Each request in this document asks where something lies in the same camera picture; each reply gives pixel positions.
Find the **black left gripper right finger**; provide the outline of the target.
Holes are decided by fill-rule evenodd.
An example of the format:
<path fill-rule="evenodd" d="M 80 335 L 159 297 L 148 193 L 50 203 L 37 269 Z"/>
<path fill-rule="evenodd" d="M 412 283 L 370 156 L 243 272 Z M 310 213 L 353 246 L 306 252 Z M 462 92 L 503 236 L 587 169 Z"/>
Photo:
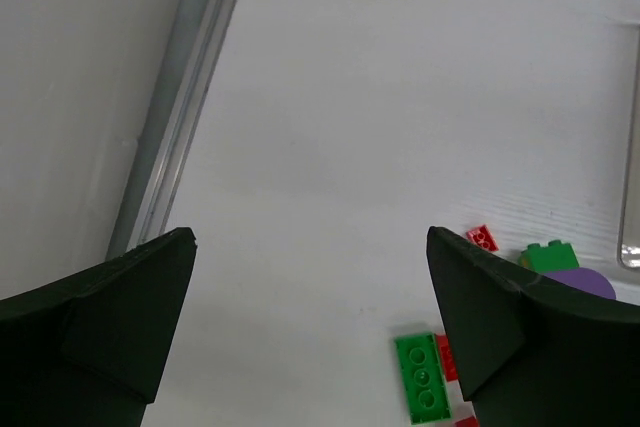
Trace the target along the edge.
<path fill-rule="evenodd" d="M 636 426 L 639 308 L 432 226 L 426 257 L 462 396 L 482 426 Z"/>

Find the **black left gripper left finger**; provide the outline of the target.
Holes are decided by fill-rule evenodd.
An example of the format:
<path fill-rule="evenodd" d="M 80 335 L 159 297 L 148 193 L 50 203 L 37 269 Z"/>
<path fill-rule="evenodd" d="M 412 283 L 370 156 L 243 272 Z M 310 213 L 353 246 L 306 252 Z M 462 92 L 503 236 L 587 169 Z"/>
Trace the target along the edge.
<path fill-rule="evenodd" d="M 1 302 L 4 426 L 139 426 L 157 396 L 197 244 L 176 228 Z"/>

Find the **red large lego brick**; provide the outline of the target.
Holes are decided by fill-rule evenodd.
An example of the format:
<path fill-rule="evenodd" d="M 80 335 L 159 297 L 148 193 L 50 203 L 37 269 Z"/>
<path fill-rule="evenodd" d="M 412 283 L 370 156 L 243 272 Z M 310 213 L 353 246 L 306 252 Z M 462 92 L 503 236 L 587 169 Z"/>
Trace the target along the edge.
<path fill-rule="evenodd" d="M 435 339 L 445 380 L 447 382 L 457 381 L 458 373 L 447 336 L 444 334 L 436 334 Z"/>

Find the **purple curved lego brick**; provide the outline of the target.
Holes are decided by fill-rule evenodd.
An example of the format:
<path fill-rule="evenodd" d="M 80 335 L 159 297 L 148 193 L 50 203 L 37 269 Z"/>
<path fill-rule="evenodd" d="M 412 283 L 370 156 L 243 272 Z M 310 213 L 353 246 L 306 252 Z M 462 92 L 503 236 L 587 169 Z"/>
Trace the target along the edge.
<path fill-rule="evenodd" d="M 601 273 L 588 268 L 575 268 L 545 272 L 547 278 L 598 297 L 616 300 L 616 292 L 610 281 Z"/>

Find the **small red lego plate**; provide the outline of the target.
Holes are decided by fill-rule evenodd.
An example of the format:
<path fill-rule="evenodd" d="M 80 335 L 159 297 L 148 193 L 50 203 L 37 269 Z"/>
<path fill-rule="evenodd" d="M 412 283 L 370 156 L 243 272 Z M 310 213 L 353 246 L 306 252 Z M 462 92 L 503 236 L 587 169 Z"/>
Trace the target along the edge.
<path fill-rule="evenodd" d="M 467 239 L 488 252 L 497 252 L 499 247 L 486 224 L 474 227 L 466 232 Z"/>

